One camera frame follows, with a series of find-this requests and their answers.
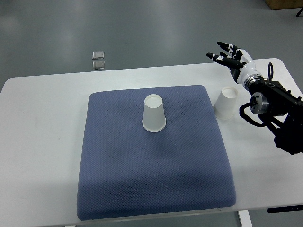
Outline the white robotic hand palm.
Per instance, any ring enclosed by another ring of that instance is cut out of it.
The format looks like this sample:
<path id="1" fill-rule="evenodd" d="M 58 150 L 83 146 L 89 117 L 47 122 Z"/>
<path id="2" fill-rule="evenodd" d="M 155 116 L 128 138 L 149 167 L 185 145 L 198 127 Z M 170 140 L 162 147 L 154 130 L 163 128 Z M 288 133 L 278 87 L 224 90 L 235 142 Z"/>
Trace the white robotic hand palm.
<path id="1" fill-rule="evenodd" d="M 241 63 L 245 63 L 239 70 L 232 70 L 231 74 L 237 84 L 248 85 L 248 80 L 252 78 L 262 78 L 256 70 L 256 64 L 252 57 L 244 49 L 229 50 L 230 56 Z"/>

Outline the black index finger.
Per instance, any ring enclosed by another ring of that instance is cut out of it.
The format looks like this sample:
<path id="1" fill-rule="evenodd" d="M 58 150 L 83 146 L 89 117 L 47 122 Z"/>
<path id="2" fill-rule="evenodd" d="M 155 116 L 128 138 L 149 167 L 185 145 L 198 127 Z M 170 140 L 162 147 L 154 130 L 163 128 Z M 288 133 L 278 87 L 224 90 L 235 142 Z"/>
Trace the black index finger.
<path id="1" fill-rule="evenodd" d="M 239 49 L 237 46 L 233 44 L 228 44 L 224 42 L 217 42 L 217 45 L 226 52 L 237 52 L 237 50 Z"/>

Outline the black outer finger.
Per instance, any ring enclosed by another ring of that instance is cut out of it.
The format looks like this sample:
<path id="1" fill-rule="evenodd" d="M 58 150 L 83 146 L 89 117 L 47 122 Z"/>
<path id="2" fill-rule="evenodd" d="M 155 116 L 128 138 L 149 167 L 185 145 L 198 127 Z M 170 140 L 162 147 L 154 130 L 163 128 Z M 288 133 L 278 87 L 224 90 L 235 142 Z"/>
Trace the black outer finger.
<path id="1" fill-rule="evenodd" d="M 226 58 L 239 59 L 238 48 L 226 49 L 224 52 L 220 52 L 220 55 Z"/>

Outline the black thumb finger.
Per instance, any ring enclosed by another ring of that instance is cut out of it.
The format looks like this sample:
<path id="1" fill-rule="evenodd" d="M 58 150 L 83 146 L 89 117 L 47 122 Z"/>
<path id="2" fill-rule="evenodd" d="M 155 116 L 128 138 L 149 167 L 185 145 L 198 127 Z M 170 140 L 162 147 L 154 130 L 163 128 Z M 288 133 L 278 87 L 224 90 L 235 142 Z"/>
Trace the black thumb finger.
<path id="1" fill-rule="evenodd" d="M 216 55 L 213 53 L 208 52 L 206 54 L 206 56 L 208 58 L 210 58 L 211 60 L 213 60 L 214 62 L 226 66 L 228 68 L 232 68 L 232 69 L 241 69 L 244 67 L 244 65 L 246 64 L 245 62 L 240 62 L 238 60 L 232 59 L 232 58 L 228 58 L 228 57 L 224 57 L 221 55 Z"/>

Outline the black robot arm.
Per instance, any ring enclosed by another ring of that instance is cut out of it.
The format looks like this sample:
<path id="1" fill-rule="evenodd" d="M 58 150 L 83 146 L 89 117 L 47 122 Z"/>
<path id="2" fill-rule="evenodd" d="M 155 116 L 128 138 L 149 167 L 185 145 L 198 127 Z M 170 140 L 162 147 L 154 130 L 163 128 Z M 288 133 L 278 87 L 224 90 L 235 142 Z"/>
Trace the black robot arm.
<path id="1" fill-rule="evenodd" d="M 268 77 L 256 69 L 251 56 L 233 44 L 217 42 L 222 52 L 207 53 L 214 62 L 227 67 L 233 80 L 250 93 L 250 101 L 239 108 L 239 115 L 246 122 L 274 134 L 274 143 L 291 155 L 303 151 L 303 102 L 292 95 L 280 82 L 273 80 L 273 65 L 268 64 Z"/>

